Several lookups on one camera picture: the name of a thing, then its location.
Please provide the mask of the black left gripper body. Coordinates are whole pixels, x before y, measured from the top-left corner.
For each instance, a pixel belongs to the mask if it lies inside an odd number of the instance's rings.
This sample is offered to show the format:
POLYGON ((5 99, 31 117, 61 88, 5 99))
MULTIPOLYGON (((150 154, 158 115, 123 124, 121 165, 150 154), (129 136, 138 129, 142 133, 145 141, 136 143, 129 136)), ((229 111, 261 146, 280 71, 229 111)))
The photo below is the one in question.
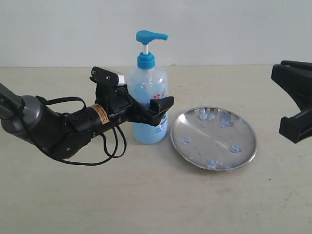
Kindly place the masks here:
POLYGON ((150 123, 150 100, 142 104, 128 92, 127 86, 111 89, 108 92, 96 91, 96 104, 100 104, 113 122, 120 118, 121 122, 150 123))

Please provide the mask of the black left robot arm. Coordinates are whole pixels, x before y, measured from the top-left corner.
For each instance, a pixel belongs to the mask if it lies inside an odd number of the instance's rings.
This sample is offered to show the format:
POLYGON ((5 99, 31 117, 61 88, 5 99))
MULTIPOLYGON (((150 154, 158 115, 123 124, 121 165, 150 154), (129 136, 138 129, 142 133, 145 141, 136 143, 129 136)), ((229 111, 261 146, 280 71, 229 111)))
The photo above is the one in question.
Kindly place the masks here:
MULTIPOLYGON (((272 68, 272 80, 294 100, 299 113, 283 117, 279 133, 293 143, 312 135, 312 65, 284 60, 272 68)), ((49 158, 70 164, 70 158, 97 136, 112 130, 123 134, 125 122, 157 126, 173 106, 174 97, 148 100, 144 107, 129 93, 129 85, 111 70, 93 67, 90 80, 96 84, 96 101, 73 113, 51 110, 53 104, 80 101, 79 97, 47 100, 40 96, 18 96, 5 86, 0 88, 2 129, 36 146, 49 158)))

